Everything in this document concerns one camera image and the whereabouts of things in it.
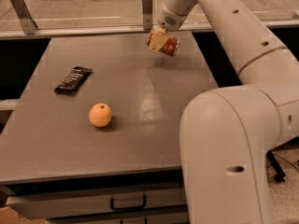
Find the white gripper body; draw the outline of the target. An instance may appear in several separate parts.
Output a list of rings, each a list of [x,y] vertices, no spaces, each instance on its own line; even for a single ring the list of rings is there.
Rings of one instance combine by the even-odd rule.
[[[158,25],[168,31],[177,31],[186,19],[186,15],[176,14],[166,5],[166,3],[162,3],[157,14]]]

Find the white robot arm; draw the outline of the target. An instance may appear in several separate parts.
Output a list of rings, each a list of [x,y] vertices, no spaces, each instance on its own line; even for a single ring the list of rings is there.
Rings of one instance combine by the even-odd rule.
[[[200,6],[241,81],[186,106],[179,148],[191,224],[274,224],[266,153],[299,135],[299,63],[240,0],[164,0],[160,50]]]

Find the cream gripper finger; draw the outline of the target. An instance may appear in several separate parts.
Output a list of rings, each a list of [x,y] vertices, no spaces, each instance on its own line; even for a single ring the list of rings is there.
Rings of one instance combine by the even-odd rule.
[[[149,50],[157,53],[168,39],[169,35],[165,29],[152,29],[149,33]]]

